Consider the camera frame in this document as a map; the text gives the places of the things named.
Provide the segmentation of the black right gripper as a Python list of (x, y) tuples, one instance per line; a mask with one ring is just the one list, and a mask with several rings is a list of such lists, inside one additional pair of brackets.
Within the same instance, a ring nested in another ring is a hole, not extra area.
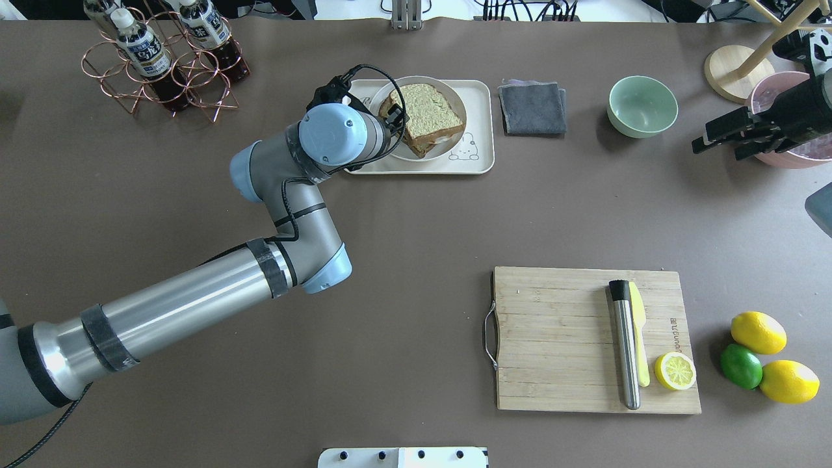
[(692, 141), (692, 152), (701, 154), (713, 146), (736, 144), (741, 161), (761, 152), (785, 152), (831, 131), (830, 76), (811, 77), (775, 98), (770, 117), (740, 107), (704, 125)]

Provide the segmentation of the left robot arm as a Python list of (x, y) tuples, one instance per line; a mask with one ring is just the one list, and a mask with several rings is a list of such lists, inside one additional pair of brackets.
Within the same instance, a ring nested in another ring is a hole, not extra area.
[(276, 136), (66, 118), (2, 147), (2, 423), (300, 285), (351, 273), (318, 185), (384, 154), (365, 110), (310, 109)]

